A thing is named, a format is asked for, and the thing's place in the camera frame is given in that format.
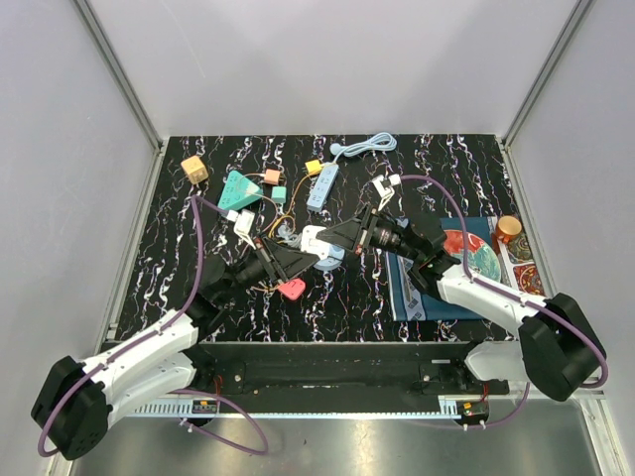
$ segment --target teal block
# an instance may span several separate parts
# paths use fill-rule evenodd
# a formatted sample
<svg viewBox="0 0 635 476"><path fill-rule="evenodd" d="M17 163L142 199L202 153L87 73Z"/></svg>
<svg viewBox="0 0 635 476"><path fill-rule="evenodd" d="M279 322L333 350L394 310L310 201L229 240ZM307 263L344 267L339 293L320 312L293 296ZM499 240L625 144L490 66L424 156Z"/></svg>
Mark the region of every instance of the teal block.
<svg viewBox="0 0 635 476"><path fill-rule="evenodd" d="M274 186L271 189L271 199L284 205L287 202L287 188L285 186Z"/></svg>
<svg viewBox="0 0 635 476"><path fill-rule="evenodd" d="M237 171L231 171L227 176L225 188L218 201L223 210L238 211L241 208L260 199L262 188Z"/></svg>

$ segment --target black marble table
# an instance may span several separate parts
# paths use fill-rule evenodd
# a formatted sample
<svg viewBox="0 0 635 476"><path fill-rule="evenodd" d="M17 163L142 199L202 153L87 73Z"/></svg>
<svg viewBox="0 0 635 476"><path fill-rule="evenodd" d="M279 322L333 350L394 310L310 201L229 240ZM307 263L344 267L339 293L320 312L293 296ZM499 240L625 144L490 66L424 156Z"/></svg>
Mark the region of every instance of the black marble table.
<svg viewBox="0 0 635 476"><path fill-rule="evenodd" d="M167 148L149 211L136 264L128 286L116 333L117 339L155 322L182 302L195 268L195 230L188 196L201 192L217 202L223 180L232 170L243 174L282 171L288 194L305 175L306 161L330 160L332 142L352 144L368 136L250 136L173 137ZM378 203L368 184L380 174L424 174L439 180L467 216L517 214L510 181L498 144L489 135L395 136L398 148L389 153L366 153L341 158L337 182L321 213L307 211L309 180L298 193L295 206L298 229L306 224L330 226L359 211L365 203ZM192 186L181 161L197 154L209 170L209 180ZM273 204L259 200L256 226L270 223ZM452 216L449 204L431 185L407 182L391 200L395 216L413 216L428 210ZM201 211L205 255L220 254L225 261L244 249L224 219ZM434 341L503 339L507 333L487 320L396 322L390 310L384 256L380 251L348 257L332 272L311 268L302 275L307 290L297 301L279 293L248 290L237 293L229 305L225 324L210 337L217 341Z"/></svg>

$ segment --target teal triangular object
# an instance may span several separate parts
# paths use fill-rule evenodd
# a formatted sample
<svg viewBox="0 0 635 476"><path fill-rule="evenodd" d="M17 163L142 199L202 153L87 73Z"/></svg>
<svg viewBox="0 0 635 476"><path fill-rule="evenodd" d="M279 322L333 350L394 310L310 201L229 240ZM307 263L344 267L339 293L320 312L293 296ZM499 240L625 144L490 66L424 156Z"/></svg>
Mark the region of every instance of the teal triangular object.
<svg viewBox="0 0 635 476"><path fill-rule="evenodd" d="M222 190L218 206L223 210L240 210L260 199L262 188L237 171L227 176L225 188Z"/></svg>

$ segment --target metal floor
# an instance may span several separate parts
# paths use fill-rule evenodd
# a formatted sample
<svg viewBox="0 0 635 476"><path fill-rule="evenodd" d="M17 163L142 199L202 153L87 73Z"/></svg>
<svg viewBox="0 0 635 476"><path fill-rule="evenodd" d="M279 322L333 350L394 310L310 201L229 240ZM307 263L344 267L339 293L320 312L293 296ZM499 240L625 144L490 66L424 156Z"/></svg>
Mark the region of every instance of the metal floor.
<svg viewBox="0 0 635 476"><path fill-rule="evenodd" d="M512 409L492 402L493 419ZM534 400L509 424L482 431L421 427L405 420L259 420L269 456L249 456L173 420L125 418L73 476L223 475L599 475L582 412L575 403ZM240 419L209 429L258 447Z"/></svg>

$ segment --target black and white marble pattern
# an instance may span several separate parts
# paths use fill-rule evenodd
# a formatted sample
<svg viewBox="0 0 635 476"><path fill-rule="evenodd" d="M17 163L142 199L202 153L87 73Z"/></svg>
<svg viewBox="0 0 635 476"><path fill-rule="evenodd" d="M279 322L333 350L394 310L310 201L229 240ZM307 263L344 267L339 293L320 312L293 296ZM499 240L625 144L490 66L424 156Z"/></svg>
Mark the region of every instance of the black and white marble pattern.
<svg viewBox="0 0 635 476"><path fill-rule="evenodd" d="M439 180L458 198L467 216L517 213L510 181L494 136L395 136L398 148L340 159L337 182L321 213L307 212L309 180L298 193L298 229L306 224L329 226L351 217L365 203L378 203L371 178L380 174L424 174ZM288 195L305 175L304 163L330 160L332 142L352 144L367 136L175 137L170 140L142 238L137 262L119 320L117 339L125 339L178 306L190 288L195 268L195 230L188 196L200 193L217 202L223 180L232 170L243 174L277 169L284 173ZM181 161L201 156L209 181L201 188L184 176ZM256 227L274 217L265 200L250 205ZM398 217L420 210L452 216L449 204L434 187L409 182L393 197L388 210ZM227 262L244 251L228 222L201 211L205 255L220 254ZM277 292L237 293L229 316L211 337L218 341L432 341L502 339L506 332L488 321L395 322L390 311L381 251L348 257L332 271L310 269L302 275L307 290L297 301Z"/></svg>

